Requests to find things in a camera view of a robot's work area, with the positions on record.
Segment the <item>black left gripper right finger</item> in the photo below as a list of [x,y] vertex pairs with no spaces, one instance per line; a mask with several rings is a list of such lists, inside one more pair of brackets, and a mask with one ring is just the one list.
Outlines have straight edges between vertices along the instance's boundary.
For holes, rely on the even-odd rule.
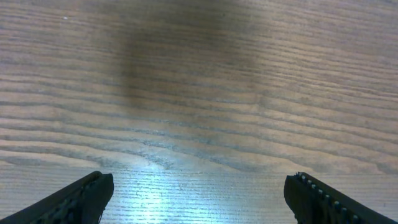
[[397,224],[305,172],[286,177],[284,198],[299,224]]

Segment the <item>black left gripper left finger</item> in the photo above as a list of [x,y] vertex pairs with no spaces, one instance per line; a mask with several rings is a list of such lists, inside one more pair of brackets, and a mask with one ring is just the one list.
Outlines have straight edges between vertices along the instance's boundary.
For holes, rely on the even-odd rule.
[[113,192],[113,175],[94,171],[1,224],[99,224]]

